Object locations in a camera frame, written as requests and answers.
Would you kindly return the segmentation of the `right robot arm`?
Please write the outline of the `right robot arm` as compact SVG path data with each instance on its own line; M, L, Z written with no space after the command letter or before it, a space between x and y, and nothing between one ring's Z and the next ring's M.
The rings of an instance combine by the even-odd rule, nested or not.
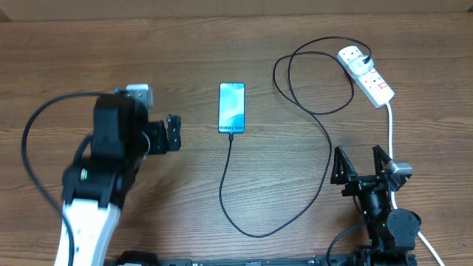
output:
M331 251L343 236L365 227L370 243L357 247L344 265L416 265L415 239L421 229L421 218L414 212L394 208L393 192L402 188L412 176L408 163L395 162L380 146L372 148L374 175L359 175L348 156L337 146L330 182L343 185L341 194L358 202L363 222L341 232L330 243L326 261L333 262Z

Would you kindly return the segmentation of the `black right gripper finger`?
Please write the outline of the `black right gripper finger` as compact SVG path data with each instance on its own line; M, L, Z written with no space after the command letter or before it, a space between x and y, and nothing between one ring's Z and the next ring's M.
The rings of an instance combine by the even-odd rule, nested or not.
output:
M336 146L334 149L334 162L330 183L336 185L347 184L353 181L357 176L358 174L343 148Z
M373 146L373 159L375 164L375 174L381 176L386 173L387 165L392 158L379 146Z

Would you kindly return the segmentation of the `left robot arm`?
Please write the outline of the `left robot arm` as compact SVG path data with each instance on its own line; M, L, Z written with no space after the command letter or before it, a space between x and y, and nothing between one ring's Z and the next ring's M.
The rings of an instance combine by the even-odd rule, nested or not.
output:
M63 175L68 221L56 265L102 265L142 159L181 147L179 116L151 122L147 107L125 95L98 97L93 127Z

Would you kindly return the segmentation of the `Samsung Galaxy smartphone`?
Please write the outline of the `Samsung Galaxy smartphone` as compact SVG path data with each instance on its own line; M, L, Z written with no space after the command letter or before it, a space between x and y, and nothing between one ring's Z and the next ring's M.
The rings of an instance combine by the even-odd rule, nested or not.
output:
M230 134L242 134L245 131L244 83L220 84L218 130Z

